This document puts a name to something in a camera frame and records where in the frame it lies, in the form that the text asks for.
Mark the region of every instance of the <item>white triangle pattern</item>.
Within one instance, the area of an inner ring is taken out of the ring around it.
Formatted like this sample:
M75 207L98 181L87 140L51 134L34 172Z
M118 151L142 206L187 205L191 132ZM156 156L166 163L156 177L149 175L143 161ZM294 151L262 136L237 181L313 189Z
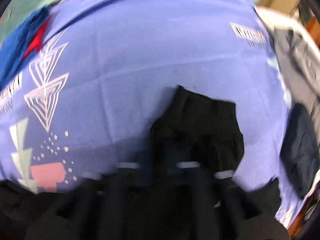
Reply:
M47 132L49 132L57 107L59 93L69 76L69 73L65 73L54 80L50 80L52 72L68 43L56 48L54 46L66 30L53 36L39 52L40 57L29 64L30 75L38 88L26 94L24 99Z

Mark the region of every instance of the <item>gray fabric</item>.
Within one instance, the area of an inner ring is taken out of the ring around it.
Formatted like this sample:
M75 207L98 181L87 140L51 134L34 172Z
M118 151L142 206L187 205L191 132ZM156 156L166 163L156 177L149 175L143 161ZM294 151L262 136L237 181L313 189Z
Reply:
M320 142L320 61L301 35L275 29L275 50L284 81L295 102L303 104L311 116Z

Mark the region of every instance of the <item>black fabric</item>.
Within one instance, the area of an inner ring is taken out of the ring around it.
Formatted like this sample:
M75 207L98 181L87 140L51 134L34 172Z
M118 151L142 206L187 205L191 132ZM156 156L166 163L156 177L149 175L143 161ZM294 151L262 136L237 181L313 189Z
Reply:
M17 206L29 203L29 213L22 212L20 218L11 216L10 213L8 215L13 221L17 219L28 221L27 240L112 239L106 238L105 234L114 235L119 232L113 230L117 228L120 228L122 234L122 238L119 239L196 239L195 205L191 187L170 185L151 188L132 187L128 190L116 190L117 194L110 195L115 181L115 175L109 175L101 181L85 181L79 188L67 194L47 193L55 201L47 202L45 210L39 210L36 205L36 202L45 201L41 197L43 195L31 194L21 199L21 203L16 203ZM249 198L237 188L232 190L232 195L241 199L246 219L261 214L259 208L265 206L256 208L250 200L254 199L255 202L261 203L259 198L263 199L264 194L269 193L265 189L263 188L261 192L256 191ZM208 190L208 195L215 195L215 192ZM213 206L214 203L206 206L215 216L213 225L219 229L219 237L212 239L233 239L235 232L230 226L227 212L223 207ZM122 211L119 212L118 207L123 207ZM112 227L107 226L110 221L113 222Z
M258 190L247 193L247 195L263 214L275 216L280 208L281 198L278 178Z
M236 105L213 100L179 86L164 113L150 130L155 172L174 149L184 161L198 161L212 172L236 170L243 154L243 136L236 120Z
M281 160L297 195L303 199L319 170L319 149L308 111L295 104L281 148Z

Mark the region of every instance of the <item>blue fabric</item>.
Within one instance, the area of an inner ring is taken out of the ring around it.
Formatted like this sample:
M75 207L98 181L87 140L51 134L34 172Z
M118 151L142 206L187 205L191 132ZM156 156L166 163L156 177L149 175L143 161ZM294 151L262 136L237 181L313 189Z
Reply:
M49 16L47 7L30 14L2 43L0 49L0 91L35 56L35 51L22 60L38 29Z
M68 0L50 15L39 55L0 95L6 178L65 191L119 161L150 167L149 129L182 85L236 103L245 153L235 179L254 190L278 177L277 218L294 219L302 201L280 161L290 102L251 2Z

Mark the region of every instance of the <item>light green lightning bolt shape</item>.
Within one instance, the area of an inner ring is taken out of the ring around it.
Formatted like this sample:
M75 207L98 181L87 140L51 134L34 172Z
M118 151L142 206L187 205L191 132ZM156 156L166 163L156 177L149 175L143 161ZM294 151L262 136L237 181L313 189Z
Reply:
M29 167L31 164L31 154L33 148L25 150L23 149L28 122L29 118L25 118L9 127L12 141L17 150L17 152L11 153L11 157L14 165L22 177L22 179L18 179L18 182L21 185L29 188L32 192L38 193L36 181L29 179Z

